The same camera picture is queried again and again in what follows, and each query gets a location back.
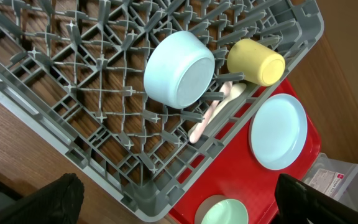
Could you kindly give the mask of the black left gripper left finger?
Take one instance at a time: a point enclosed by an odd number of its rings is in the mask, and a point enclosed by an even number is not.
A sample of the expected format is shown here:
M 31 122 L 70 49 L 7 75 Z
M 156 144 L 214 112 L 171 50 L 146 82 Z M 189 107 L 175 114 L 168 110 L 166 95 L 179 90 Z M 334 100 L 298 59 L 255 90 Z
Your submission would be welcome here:
M 84 192 L 74 173 L 63 174 L 25 197 L 0 182 L 0 223 L 76 223 Z

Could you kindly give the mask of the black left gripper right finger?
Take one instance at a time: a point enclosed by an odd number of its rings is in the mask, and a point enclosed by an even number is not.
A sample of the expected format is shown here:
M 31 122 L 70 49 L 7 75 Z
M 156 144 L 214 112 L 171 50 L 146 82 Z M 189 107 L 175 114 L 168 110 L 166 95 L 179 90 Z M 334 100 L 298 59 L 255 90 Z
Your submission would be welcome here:
M 280 174 L 275 188 L 278 214 L 272 223 L 358 223 L 358 212 L 288 175 Z

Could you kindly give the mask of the light blue plate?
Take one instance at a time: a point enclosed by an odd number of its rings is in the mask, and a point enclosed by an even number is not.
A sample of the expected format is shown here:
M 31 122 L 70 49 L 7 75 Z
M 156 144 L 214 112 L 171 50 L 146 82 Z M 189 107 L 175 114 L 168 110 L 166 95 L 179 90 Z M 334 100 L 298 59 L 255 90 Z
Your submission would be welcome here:
M 301 154 L 307 132 L 302 104 L 292 95 L 279 93 L 268 98 L 252 118 L 250 148 L 263 167 L 282 170 Z

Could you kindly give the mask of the green bowl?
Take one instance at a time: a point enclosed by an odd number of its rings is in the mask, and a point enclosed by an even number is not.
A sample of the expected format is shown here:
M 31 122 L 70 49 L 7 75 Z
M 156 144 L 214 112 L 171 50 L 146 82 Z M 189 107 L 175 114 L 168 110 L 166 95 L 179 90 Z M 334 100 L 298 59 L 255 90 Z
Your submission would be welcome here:
M 204 200 L 195 213 L 194 224 L 248 224 L 246 206 L 239 200 L 213 195 Z

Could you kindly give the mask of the white plastic fork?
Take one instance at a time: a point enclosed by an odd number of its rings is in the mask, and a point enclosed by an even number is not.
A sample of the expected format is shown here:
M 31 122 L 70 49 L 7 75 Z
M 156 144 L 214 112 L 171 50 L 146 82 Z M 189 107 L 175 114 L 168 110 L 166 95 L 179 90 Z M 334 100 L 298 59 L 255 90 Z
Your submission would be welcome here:
M 232 82 L 225 82 L 223 84 L 220 92 L 224 94 L 224 99 L 222 101 L 214 100 L 205 112 L 202 122 L 195 124 L 189 130 L 188 137 L 190 143 L 196 143 L 200 139 L 209 122 L 217 115 L 218 112 L 220 112 L 223 107 L 226 106 L 226 104 L 229 102 L 228 96 L 231 93 L 231 89 Z

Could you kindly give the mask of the white plastic spoon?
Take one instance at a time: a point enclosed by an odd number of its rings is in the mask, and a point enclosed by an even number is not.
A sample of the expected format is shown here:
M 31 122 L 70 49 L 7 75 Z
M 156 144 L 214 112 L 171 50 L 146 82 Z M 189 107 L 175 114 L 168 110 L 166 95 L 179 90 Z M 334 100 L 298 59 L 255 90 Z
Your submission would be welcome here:
M 229 92 L 228 96 L 225 97 L 225 99 L 220 102 L 214 112 L 211 115 L 211 118 L 209 120 L 209 123 L 212 122 L 212 120 L 219 114 L 219 112 L 232 100 L 235 100 L 237 97 L 239 97 L 244 90 L 246 89 L 247 85 L 245 83 L 236 83 L 233 84 L 231 87 L 231 91 Z

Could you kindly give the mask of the yellow plastic cup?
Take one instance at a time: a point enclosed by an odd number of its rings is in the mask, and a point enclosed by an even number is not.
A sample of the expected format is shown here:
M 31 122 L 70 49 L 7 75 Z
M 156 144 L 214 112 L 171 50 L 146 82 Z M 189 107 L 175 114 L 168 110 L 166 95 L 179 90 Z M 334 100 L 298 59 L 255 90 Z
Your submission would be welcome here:
M 261 86 L 276 83 L 282 77 L 285 65 L 280 54 L 252 39 L 235 43 L 227 56 L 229 72 L 242 72 L 245 80 Z

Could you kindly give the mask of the light blue small bowl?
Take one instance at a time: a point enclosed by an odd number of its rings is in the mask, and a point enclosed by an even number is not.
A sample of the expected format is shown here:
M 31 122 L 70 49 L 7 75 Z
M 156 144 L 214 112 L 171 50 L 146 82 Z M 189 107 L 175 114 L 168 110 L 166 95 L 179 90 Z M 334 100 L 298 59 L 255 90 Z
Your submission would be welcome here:
M 149 98 L 175 109 L 198 100 L 214 75 L 213 53 L 194 34 L 179 31 L 166 37 L 147 61 L 144 88 Z

